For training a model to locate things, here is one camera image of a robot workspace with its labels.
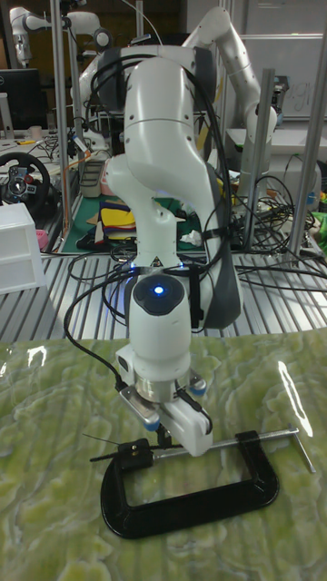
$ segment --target wire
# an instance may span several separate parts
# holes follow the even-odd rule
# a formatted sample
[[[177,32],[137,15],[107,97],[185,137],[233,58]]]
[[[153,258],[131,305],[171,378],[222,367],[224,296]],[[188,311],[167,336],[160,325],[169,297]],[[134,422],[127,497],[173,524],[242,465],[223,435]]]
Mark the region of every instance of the wire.
[[[146,17],[146,16],[143,14],[143,12],[141,12],[141,10],[139,10],[138,8],[136,8],[136,6],[133,6],[133,4],[130,4],[129,2],[127,2],[127,0],[121,0],[121,2],[124,2],[124,4],[126,4],[127,6],[130,6],[130,8],[133,8],[133,10],[134,10],[135,12],[137,12],[138,14],[140,14],[140,15],[141,15],[141,16],[144,18],[144,20],[146,20],[146,22],[147,22],[147,23],[148,23],[148,24],[151,26],[151,28],[153,29],[153,31],[154,31],[154,33],[155,33],[155,35],[156,35],[156,37],[157,37],[157,39],[158,39],[158,41],[159,41],[159,44],[160,44],[161,46],[163,46],[163,41],[162,41],[162,39],[160,38],[160,36],[159,36],[159,34],[157,33],[157,31],[155,30],[155,28],[154,28],[154,25],[153,25],[153,24],[152,24],[152,22],[149,20],[149,18],[147,18],[147,17]]]
[[[69,274],[69,276],[71,276],[72,279],[74,279],[75,281],[79,281],[79,282],[95,281],[97,279],[101,279],[103,276],[106,276],[106,272],[104,272],[104,274],[98,274],[96,276],[90,276],[90,277],[76,276],[75,274],[73,274],[73,268],[74,268],[74,266],[75,266],[75,264],[77,262],[79,262],[79,261],[87,258],[87,256],[92,256],[92,255],[95,255],[95,254],[97,256],[99,256],[99,252],[97,252],[97,251],[85,252],[84,254],[79,254],[78,256],[76,256],[68,264],[68,274]]]
[[[327,292],[327,289],[296,289],[294,287],[281,287],[276,284],[265,284],[265,282],[257,281],[247,281],[246,279],[240,279],[241,282],[247,282],[247,284],[255,284],[259,287],[264,287],[266,289],[275,289],[276,291],[298,291],[298,292]]]
[[[120,388],[124,384],[123,383],[122,376],[120,375],[120,373],[118,373],[118,371],[115,369],[115,367],[111,363],[109,363],[109,361],[106,361],[105,359],[103,359],[102,357],[100,357],[100,355],[97,355],[97,353],[94,353],[93,351],[90,351],[84,345],[81,345],[76,339],[74,339],[73,335],[69,331],[69,325],[71,323],[71,319],[72,319],[72,316],[73,316],[74,308],[76,307],[76,305],[79,302],[81,302],[81,300],[83,300],[86,297],[90,296],[93,292],[98,291],[99,289],[102,289],[104,287],[104,285],[107,285],[110,282],[117,282],[119,280],[123,280],[123,279],[126,279],[126,278],[131,278],[133,276],[138,276],[140,274],[140,269],[139,268],[135,268],[135,269],[133,269],[131,271],[129,270],[129,271],[124,272],[124,273],[118,272],[120,269],[123,268],[123,266],[124,266],[123,264],[122,265],[119,265],[116,270],[110,272],[109,273],[109,276],[108,276],[108,279],[106,281],[99,282],[98,284],[96,284],[95,286],[93,286],[91,289],[88,289],[85,292],[83,292],[79,297],[77,297],[72,302],[72,304],[70,305],[70,307],[67,309],[66,314],[64,315],[64,332],[65,332],[66,337],[79,350],[81,350],[84,353],[86,353],[87,355],[90,355],[91,357],[97,359],[98,361],[100,361],[100,363],[103,363],[109,370],[111,370],[113,372],[113,374],[115,376],[115,379],[116,379],[115,387],[116,387],[117,390],[120,390]]]
[[[292,208],[292,212],[294,212],[294,204],[293,204],[293,200],[292,200],[292,196],[291,196],[291,192],[288,189],[288,187],[285,185],[284,182],[282,182],[282,180],[280,180],[279,178],[277,178],[275,175],[270,175],[269,173],[266,173],[265,175],[262,175],[256,182],[255,185],[257,185],[258,183],[260,183],[262,180],[275,180],[278,183],[280,183],[282,185],[282,187],[284,188],[284,190],[286,191],[289,199],[290,199],[290,206]]]

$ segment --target desk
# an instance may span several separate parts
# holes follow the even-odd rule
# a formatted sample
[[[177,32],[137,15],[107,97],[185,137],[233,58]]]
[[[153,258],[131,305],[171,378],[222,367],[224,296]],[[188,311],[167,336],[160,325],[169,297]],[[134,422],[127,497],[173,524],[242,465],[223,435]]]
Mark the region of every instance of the desk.
[[[124,340],[86,341],[110,361]],[[107,463],[89,458],[144,435],[113,377],[65,340],[0,346],[0,568],[5,581],[300,581],[327,578],[327,329],[229,339],[197,338],[193,366],[210,385],[214,440],[285,428],[295,442],[264,445],[281,491],[241,517],[141,541],[105,526]],[[282,363],[285,384],[279,371]],[[238,480],[231,450],[176,458],[127,481],[138,503]]]
[[[245,129],[227,129],[227,135],[236,145],[244,145]],[[287,155],[304,153],[307,132],[303,129],[276,129],[272,134],[272,155]],[[318,159],[327,162],[327,140],[322,137]]]

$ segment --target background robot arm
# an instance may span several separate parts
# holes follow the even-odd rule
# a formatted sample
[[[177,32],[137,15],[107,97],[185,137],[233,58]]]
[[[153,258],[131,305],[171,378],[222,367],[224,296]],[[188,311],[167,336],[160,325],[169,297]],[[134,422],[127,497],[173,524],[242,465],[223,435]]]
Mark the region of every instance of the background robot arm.
[[[183,46],[209,48],[213,43],[216,43],[219,54],[222,57],[223,65],[241,106],[246,127],[239,195],[248,196],[258,120],[256,108],[260,101],[260,85],[253,72],[246,48],[235,31],[228,12],[221,7],[213,8],[205,15],[201,23],[186,39]],[[273,130],[276,122],[277,115],[271,107],[263,172],[269,170]]]
[[[51,29],[51,21],[46,15],[34,15],[20,6],[10,10],[10,22],[18,61],[27,67],[32,58],[28,34]],[[92,36],[99,52],[111,44],[111,35],[100,26],[98,16],[91,12],[69,12],[63,16],[63,28],[67,30],[70,26],[75,34]]]

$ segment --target table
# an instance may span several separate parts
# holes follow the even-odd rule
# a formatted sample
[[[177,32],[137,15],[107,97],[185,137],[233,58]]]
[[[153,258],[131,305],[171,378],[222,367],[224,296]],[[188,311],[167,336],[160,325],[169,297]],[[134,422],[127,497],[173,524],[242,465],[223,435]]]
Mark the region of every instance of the table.
[[[114,361],[125,340],[87,340]],[[66,340],[0,344],[0,570],[6,581],[325,581],[327,578],[327,329],[196,338],[193,367],[210,389],[214,440],[300,429],[264,444],[281,484],[267,508],[162,537],[123,540],[104,524],[100,487],[113,444],[144,429],[107,369]],[[126,483],[154,501],[244,476],[231,450],[164,460]]]

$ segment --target lab workbench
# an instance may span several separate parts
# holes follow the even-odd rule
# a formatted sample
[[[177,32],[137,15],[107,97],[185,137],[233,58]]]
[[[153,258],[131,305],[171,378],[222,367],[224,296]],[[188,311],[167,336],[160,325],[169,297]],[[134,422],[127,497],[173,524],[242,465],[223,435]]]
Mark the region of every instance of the lab workbench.
[[[275,264],[272,257],[233,255],[238,266],[263,266]],[[76,277],[90,279],[77,281],[70,277],[68,265],[72,256],[43,257],[46,287],[22,290],[0,295],[0,340],[48,340],[64,337],[64,315],[73,300],[95,285],[113,268],[108,255],[90,255],[75,266]],[[305,261],[326,274],[324,265]],[[225,330],[204,330],[204,336],[234,337],[313,330],[327,326],[326,281],[308,274],[283,271],[258,271],[241,276],[243,311],[240,317]],[[114,290],[108,288],[110,296]],[[124,285],[114,295],[113,305],[124,309]],[[113,320],[103,305],[101,290],[97,290],[79,303],[74,311],[70,329],[77,339],[121,339],[127,336],[126,327]]]

